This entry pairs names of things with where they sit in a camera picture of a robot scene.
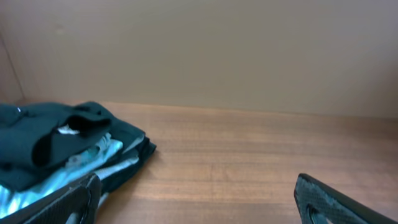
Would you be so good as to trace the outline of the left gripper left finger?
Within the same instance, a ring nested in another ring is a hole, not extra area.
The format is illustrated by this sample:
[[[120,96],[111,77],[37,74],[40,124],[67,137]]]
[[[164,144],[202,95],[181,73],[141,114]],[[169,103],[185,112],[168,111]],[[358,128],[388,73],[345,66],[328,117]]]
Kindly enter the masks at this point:
[[[92,224],[100,198],[101,181],[96,174],[88,174],[2,218],[1,224]]]

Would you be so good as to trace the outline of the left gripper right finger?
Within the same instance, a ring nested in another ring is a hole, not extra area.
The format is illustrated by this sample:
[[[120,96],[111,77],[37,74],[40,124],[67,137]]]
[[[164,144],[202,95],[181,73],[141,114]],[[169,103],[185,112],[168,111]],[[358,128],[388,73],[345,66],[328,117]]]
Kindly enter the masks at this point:
[[[294,199],[302,224],[397,224],[304,173],[297,177]]]

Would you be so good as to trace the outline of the black t-shirt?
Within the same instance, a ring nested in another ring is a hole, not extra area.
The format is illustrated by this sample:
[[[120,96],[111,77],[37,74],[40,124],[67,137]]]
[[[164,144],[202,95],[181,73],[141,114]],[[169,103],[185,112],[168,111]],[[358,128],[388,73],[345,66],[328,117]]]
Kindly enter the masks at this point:
[[[1,185],[22,191],[97,143],[111,117],[90,106],[1,105]]]

